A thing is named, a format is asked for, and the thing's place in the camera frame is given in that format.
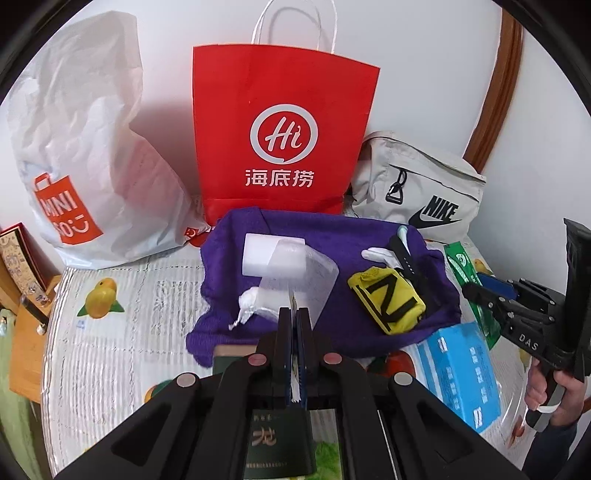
nike swoosh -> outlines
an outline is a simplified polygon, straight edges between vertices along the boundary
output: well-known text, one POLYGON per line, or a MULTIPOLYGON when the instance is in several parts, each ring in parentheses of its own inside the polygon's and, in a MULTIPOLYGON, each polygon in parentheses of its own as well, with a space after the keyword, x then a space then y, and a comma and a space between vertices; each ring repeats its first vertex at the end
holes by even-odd
POLYGON ((412 225, 416 229, 429 228, 430 226, 449 225, 450 223, 460 222, 460 220, 423 220, 421 218, 421 208, 417 213, 408 219, 408 224, 412 225))

metal screw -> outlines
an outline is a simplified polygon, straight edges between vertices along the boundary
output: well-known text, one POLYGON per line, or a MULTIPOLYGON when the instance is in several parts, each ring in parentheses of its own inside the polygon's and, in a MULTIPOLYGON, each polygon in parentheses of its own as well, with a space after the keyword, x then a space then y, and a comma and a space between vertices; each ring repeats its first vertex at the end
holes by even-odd
POLYGON ((330 353, 325 354, 325 356, 324 356, 324 362, 329 365, 338 365, 342 361, 343 361, 343 357, 341 357, 336 352, 330 352, 330 353))
POLYGON ((248 363, 250 363, 253 367, 260 367, 261 365, 265 365, 267 363, 267 357, 262 353, 253 353, 250 357, 248 357, 248 363))
POLYGON ((179 387, 187 388, 195 384, 195 375, 181 374, 177 377, 177 385, 179 387))
POLYGON ((406 386, 410 385, 411 383, 413 383, 413 378, 410 374, 408 374, 406 372, 398 372, 396 375, 394 375, 394 381, 398 385, 402 385, 403 387, 406 387, 406 386))

sleeve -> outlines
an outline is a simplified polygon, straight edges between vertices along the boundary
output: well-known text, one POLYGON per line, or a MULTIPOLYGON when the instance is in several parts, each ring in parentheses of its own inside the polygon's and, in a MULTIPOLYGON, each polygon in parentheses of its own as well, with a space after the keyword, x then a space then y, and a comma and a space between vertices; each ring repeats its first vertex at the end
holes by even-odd
POLYGON ((577 435, 577 422, 566 427, 548 425, 535 435, 525 463, 523 473, 530 480, 552 480, 558 475, 569 459, 570 445, 577 435))

tablecloth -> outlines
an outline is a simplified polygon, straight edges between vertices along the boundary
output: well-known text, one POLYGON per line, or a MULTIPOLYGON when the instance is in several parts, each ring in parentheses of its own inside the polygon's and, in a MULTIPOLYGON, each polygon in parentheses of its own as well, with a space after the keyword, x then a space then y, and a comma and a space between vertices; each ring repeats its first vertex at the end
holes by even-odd
MULTIPOLYGON (((472 259, 482 256, 466 238, 472 259)), ((429 248, 443 249, 430 242, 429 248)), ((447 276, 459 288, 446 265, 447 276)), ((191 371, 211 373, 185 349, 185 336, 208 309, 201 297, 204 269, 200 250, 191 245, 132 264, 100 271, 64 272, 51 314, 42 380, 42 420, 52 473, 107 435, 143 404, 146 391, 191 371), (117 285, 124 312, 102 319, 76 316, 87 292, 104 278, 117 285)), ((463 321, 473 313, 462 299, 463 321)), ((491 351, 500 385, 502 415, 483 437, 521 467, 533 432, 512 439, 516 418, 525 415, 524 367, 518 349, 501 339, 491 351)))

purple sweater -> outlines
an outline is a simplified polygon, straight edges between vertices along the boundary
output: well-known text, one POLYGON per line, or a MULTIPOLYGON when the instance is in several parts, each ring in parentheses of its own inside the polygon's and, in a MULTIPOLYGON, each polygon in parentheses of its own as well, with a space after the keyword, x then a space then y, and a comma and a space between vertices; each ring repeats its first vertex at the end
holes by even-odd
POLYGON ((205 266, 201 293, 210 309, 187 335, 187 350, 200 365, 209 367, 216 345, 256 344, 261 335, 277 328, 276 323, 255 315, 244 325, 228 330, 228 325, 238 317, 238 297, 261 281, 242 275, 246 233, 305 238, 307 245, 335 261, 339 276, 314 330, 330 337, 335 350, 344 355, 386 355, 424 340, 439 328, 459 323, 459 294, 445 275, 443 255, 428 250, 423 237, 412 226, 408 227, 408 247, 428 279, 438 308, 423 317, 412 331, 386 335, 350 290, 347 279, 351 275, 374 265, 383 266, 363 259, 361 251, 386 247, 398 227, 397 223, 324 213, 278 212, 257 207, 231 210, 201 248, 205 266))

